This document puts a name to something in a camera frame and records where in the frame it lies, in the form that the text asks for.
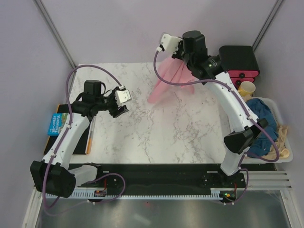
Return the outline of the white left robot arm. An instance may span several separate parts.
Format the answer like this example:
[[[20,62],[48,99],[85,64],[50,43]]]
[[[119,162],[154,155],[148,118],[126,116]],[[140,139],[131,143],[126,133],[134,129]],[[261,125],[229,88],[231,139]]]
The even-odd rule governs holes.
[[[91,121],[100,111],[108,111],[113,118],[128,112],[126,103],[131,94],[125,86],[115,87],[108,96],[102,92],[104,84],[98,80],[86,80],[84,90],[72,104],[68,104],[68,115],[53,146],[41,161],[33,161],[30,172],[38,191],[68,198],[74,188],[86,182],[99,187],[104,175],[92,165],[82,165],[69,170],[73,152]]]

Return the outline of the pink t shirt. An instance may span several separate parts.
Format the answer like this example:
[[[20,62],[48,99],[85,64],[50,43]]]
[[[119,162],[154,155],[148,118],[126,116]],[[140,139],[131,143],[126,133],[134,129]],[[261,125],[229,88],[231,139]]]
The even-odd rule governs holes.
[[[161,78],[172,83],[189,83],[196,80],[182,60],[171,57],[164,59],[159,64],[157,72]],[[147,100],[148,103],[154,104],[158,102],[168,88],[169,84],[158,79]]]

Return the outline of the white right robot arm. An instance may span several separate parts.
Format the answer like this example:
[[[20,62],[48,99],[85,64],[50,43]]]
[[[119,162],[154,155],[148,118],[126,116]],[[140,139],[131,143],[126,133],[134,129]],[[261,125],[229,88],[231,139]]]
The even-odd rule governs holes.
[[[205,37],[197,30],[182,37],[172,37],[172,57],[184,61],[192,75],[217,97],[229,117],[232,132],[224,137],[227,152],[220,166],[218,183],[223,187],[235,181],[245,150],[259,137],[268,125],[247,106],[233,85],[230,73],[259,73],[251,46],[222,46],[217,56],[208,55]]]

